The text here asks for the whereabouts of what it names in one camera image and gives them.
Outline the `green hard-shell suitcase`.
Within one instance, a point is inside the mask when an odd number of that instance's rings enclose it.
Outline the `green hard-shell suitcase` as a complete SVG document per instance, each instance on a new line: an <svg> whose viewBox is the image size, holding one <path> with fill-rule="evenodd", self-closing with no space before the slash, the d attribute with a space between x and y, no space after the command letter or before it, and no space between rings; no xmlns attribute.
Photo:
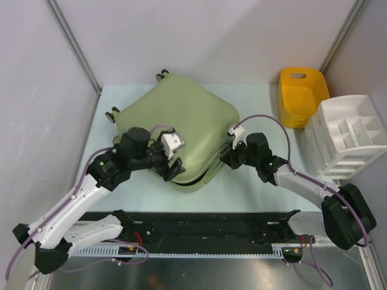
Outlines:
<svg viewBox="0 0 387 290"><path fill-rule="evenodd" d="M234 105L187 77L164 69L155 85L124 109L112 107L106 118L117 126L117 144L132 127L142 127L157 138L175 130L184 147L174 154L185 172L171 180L179 191L191 193L208 184L224 167L221 152L231 142L227 132L240 121Z"/></svg>

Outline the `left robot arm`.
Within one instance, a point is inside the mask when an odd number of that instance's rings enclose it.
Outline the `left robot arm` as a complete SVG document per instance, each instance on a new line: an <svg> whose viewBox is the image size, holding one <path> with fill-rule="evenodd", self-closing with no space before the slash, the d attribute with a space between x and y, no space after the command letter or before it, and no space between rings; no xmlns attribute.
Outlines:
<svg viewBox="0 0 387 290"><path fill-rule="evenodd" d="M125 242L137 230L123 210L81 227L74 224L91 206L126 182L131 173L152 169L170 181L185 171L181 158L172 160L184 147L183 137L172 127L160 132L132 127L112 147L99 149L86 162L79 182L48 213L32 224L18 224L13 234L21 244L35 249L34 265L43 274L58 270L74 253L106 240Z"/></svg>

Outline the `yellow plastic basket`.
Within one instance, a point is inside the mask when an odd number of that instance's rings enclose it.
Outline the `yellow plastic basket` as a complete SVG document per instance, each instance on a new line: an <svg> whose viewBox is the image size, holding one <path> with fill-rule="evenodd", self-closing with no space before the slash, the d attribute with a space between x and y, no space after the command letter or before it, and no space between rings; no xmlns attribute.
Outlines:
<svg viewBox="0 0 387 290"><path fill-rule="evenodd" d="M279 76L278 110L283 126L303 129L330 98L324 75L313 68L284 68Z"/></svg>

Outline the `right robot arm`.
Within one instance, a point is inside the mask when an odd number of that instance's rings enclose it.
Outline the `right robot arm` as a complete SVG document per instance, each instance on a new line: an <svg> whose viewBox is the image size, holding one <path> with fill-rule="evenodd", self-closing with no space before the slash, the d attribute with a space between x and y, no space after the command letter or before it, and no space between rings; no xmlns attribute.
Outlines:
<svg viewBox="0 0 387 290"><path fill-rule="evenodd" d="M377 222L355 185L339 186L292 169L286 159L272 154L263 133L245 137L237 128L227 134L232 141L221 154L223 163L233 170L253 167L262 182L287 189L319 208L318 212L292 211L279 227L283 241L294 242L300 235L320 236L343 250L360 240L369 242Z"/></svg>

